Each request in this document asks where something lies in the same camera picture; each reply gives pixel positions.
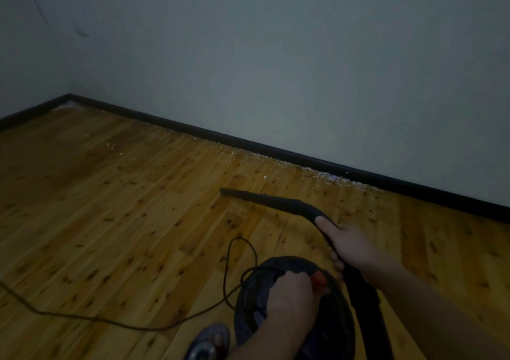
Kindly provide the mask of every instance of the wooden floor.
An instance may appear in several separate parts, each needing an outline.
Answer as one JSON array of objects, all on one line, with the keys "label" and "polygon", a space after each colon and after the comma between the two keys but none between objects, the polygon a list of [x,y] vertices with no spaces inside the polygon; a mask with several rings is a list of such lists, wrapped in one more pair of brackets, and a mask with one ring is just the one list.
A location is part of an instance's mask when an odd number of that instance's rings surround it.
[{"label": "wooden floor", "polygon": [[[510,343],[508,225],[85,108],[0,134],[0,277],[42,310],[161,326],[221,299],[236,235],[260,262],[290,254],[329,267],[307,221],[220,197],[220,187],[299,198],[358,222]],[[238,242],[227,288],[252,265]],[[382,308],[395,358],[423,358],[384,298]],[[0,290],[0,357],[179,360],[216,321],[233,331],[225,305],[164,333],[128,331],[36,316]],[[357,342],[362,359],[359,329]]]}]

